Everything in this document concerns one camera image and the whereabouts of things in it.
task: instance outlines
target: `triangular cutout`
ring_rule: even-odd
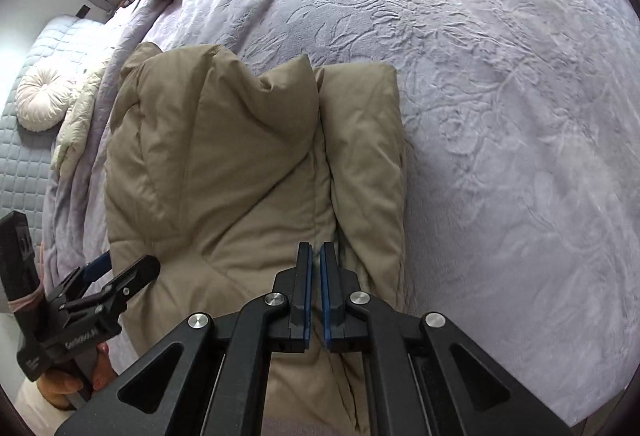
[[[180,361],[183,346],[171,344],[133,380],[118,391],[118,399],[136,409],[153,414]]]
[[[465,348],[453,344],[450,351],[476,411],[487,411],[509,399],[509,389]]]

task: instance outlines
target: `blanket fold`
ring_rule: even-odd
[[[404,304],[402,122],[385,64],[254,76],[222,46],[143,43],[111,117],[106,210],[115,273],[149,253],[158,280],[124,315],[139,354],[194,311],[216,317],[271,291],[298,243],[337,242],[362,288]],[[362,363],[321,347],[274,355],[265,413],[369,430]]]

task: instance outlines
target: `white sleeve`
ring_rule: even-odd
[[[54,436],[73,411],[60,411],[43,398],[34,382],[25,379],[15,400],[15,409],[36,436]]]

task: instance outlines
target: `bed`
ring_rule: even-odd
[[[568,424],[628,384],[640,22],[625,0],[138,0],[112,26],[84,155],[47,186],[47,287],[108,247],[108,118],[140,41],[223,44],[254,72],[303,52],[381,60],[408,147],[408,310],[448,315]],[[113,347],[117,371],[136,358],[126,334]]]

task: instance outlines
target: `white wall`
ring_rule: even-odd
[[[0,386],[12,402],[15,402],[24,380],[24,374],[15,361],[19,337],[20,328],[15,319],[7,313],[0,313]]]
[[[0,109],[43,27],[58,15],[75,15],[83,5],[91,8],[86,18],[106,21],[107,13],[88,0],[0,0]]]

